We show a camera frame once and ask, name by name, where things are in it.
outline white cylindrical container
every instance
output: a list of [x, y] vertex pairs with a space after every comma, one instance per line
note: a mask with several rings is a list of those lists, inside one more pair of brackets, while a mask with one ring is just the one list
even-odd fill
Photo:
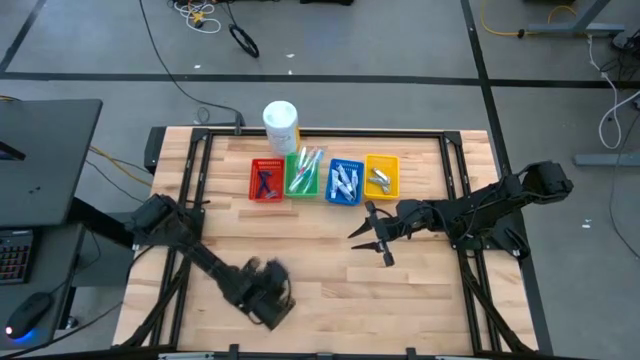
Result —
[[298, 111], [287, 101], [274, 101], [262, 112], [264, 127], [274, 153], [285, 156], [298, 151]]

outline wooden table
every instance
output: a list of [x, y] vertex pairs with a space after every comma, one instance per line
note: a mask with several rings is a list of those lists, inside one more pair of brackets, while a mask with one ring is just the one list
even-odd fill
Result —
[[[190, 127], [167, 128], [152, 193], [178, 197], [190, 133]], [[487, 133], [460, 133], [472, 190], [495, 182]], [[366, 153], [379, 153], [400, 157], [401, 198], [447, 198], [437, 141], [344, 137], [302, 141], [326, 149], [320, 172], [323, 191], [329, 159], [364, 161]], [[395, 241], [390, 246], [396, 265], [385, 268], [380, 254], [350, 249], [375, 239], [373, 232], [347, 239], [364, 220], [363, 205], [333, 205], [324, 196], [285, 198], [276, 204], [248, 200], [251, 160], [272, 157], [266, 138], [216, 136], [212, 151], [205, 190], [211, 203], [205, 205], [203, 243], [238, 266], [252, 256], [263, 261], [277, 257], [290, 271], [297, 305], [270, 332], [223, 300], [216, 283], [194, 267], [179, 350], [227, 351], [237, 343], [242, 352], [403, 354], [405, 348], [415, 347], [418, 354], [472, 353], [457, 256], [444, 234], [421, 231], [411, 240]], [[201, 150], [196, 162], [200, 159]], [[193, 176], [192, 189], [195, 183]], [[376, 205], [395, 213], [394, 201], [378, 200]], [[114, 343], [128, 338], [155, 303], [166, 252], [166, 248], [150, 251], [132, 270]], [[503, 251], [486, 251], [485, 257], [496, 307], [523, 342], [536, 348], [517, 261]], [[477, 302], [476, 308], [488, 349], [485, 317]], [[171, 316], [165, 319], [161, 343], [168, 339]]]

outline yellow cable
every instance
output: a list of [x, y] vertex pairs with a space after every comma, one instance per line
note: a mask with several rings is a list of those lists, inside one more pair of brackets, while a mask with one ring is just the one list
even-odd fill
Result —
[[146, 181], [144, 181], [144, 180], [140, 179], [139, 177], [137, 177], [137, 176], [133, 175], [132, 173], [130, 173], [130, 172], [129, 172], [129, 170], [127, 170], [127, 169], [123, 168], [120, 164], [118, 164], [118, 162], [116, 162], [116, 161], [115, 161], [115, 160], [114, 160], [114, 159], [113, 159], [109, 154], [107, 154], [106, 152], [104, 152], [104, 151], [102, 151], [102, 150], [98, 149], [98, 148], [97, 148], [97, 147], [95, 147], [95, 146], [91, 146], [91, 149], [92, 149], [93, 151], [97, 152], [97, 153], [98, 153], [98, 155], [100, 155], [100, 156], [102, 156], [102, 157], [105, 157], [105, 158], [106, 158], [107, 160], [109, 160], [109, 161], [110, 161], [110, 162], [111, 162], [115, 167], [117, 167], [118, 169], [120, 169], [120, 171], [122, 171], [123, 173], [125, 173], [127, 176], [129, 176], [129, 177], [130, 177], [130, 178], [132, 178], [133, 180], [135, 180], [135, 181], [137, 181], [137, 182], [139, 182], [139, 183], [141, 183], [141, 184], [145, 184], [145, 185], [147, 185], [148, 187], [151, 187], [151, 183], [146, 182]]
[[[482, 2], [482, 9], [480, 10], [480, 22], [482, 23], [482, 27], [491, 34], [494, 35], [499, 35], [499, 36], [518, 36], [519, 32], [500, 32], [500, 31], [495, 31], [492, 29], [489, 29], [489, 27], [487, 26], [487, 24], [484, 21], [484, 8], [487, 5], [487, 1], [488, 0], [484, 0]], [[547, 24], [551, 24], [551, 20], [553, 20], [553, 15], [558, 11], [558, 10], [567, 10], [570, 11], [573, 15], [577, 15], [576, 11], [573, 10], [570, 6], [566, 6], [566, 5], [560, 5], [560, 6], [556, 6], [555, 8], [553, 8], [553, 10], [551, 10], [551, 12], [549, 13], [549, 16], [547, 17]], [[537, 32], [529, 32], [529, 31], [525, 31], [524, 35], [537, 35], [539, 33]]]

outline concrete floor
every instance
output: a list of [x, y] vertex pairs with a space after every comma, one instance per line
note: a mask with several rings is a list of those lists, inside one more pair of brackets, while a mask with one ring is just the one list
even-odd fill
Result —
[[[576, 1], [575, 7], [590, 1]], [[0, 54], [20, 31], [36, 0], [0, 2]], [[482, 30], [481, 0], [471, 0], [491, 79], [599, 80], [588, 63], [583, 38], [498, 37]], [[164, 1], [145, 0], [158, 48], [168, 67], [182, 74], [396, 75], [477, 78], [458, 1], [358, 0], [352, 7], [238, 1], [238, 22], [252, 34], [262, 56], [242, 53], [222, 31], [197, 34]], [[487, 23], [517, 31], [546, 21], [552, 5], [489, 0]], [[215, 17], [226, 27], [222, 11]], [[557, 20], [570, 16], [559, 13]], [[634, 0], [612, 2], [598, 21], [640, 27]], [[615, 54], [607, 41], [594, 45], [596, 62]], [[136, 1], [47, 0], [11, 62], [8, 73], [162, 74]], [[193, 96], [240, 109], [249, 125], [260, 124], [264, 106], [293, 102], [304, 126], [487, 129], [479, 86], [359, 83], [189, 82]], [[640, 261], [612, 230], [606, 204], [611, 169], [579, 169], [578, 152], [603, 152], [597, 137], [601, 115], [612, 106], [608, 89], [493, 88], [514, 170], [540, 160], [560, 162], [576, 189], [564, 202], [524, 211], [541, 296], [554, 351], [558, 355], [629, 359], [640, 352]], [[163, 81], [0, 80], [0, 94], [31, 99], [99, 98], [104, 107], [93, 145], [113, 156], [142, 163], [149, 128], [192, 124], [198, 105]], [[620, 112], [628, 128], [636, 112]], [[229, 114], [211, 110], [215, 122]], [[605, 133], [612, 135], [611, 124]], [[640, 129], [628, 148], [640, 145]], [[130, 181], [102, 159], [95, 163], [135, 196], [148, 189]], [[640, 249], [637, 170], [619, 171], [617, 221]], [[136, 203], [106, 183], [92, 168], [83, 171], [77, 195], [106, 212], [130, 211]], [[590, 229], [582, 225], [590, 220]], [[78, 292], [72, 314], [90, 320], [122, 298], [124, 285]], [[112, 314], [41, 353], [104, 349], [117, 321]]]

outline black desk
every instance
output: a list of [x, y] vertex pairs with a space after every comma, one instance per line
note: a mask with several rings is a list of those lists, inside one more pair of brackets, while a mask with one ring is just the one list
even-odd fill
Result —
[[0, 286], [0, 324], [29, 295], [71, 279], [54, 293], [54, 305], [30, 336], [0, 335], [0, 349], [45, 343], [66, 322], [75, 293], [71, 277], [97, 255], [92, 241], [82, 246], [85, 227], [132, 253], [133, 236], [121, 222], [74, 196], [101, 108], [100, 100], [0, 103], [0, 142], [25, 154], [22, 161], [0, 160], [0, 228], [42, 230], [28, 283]]

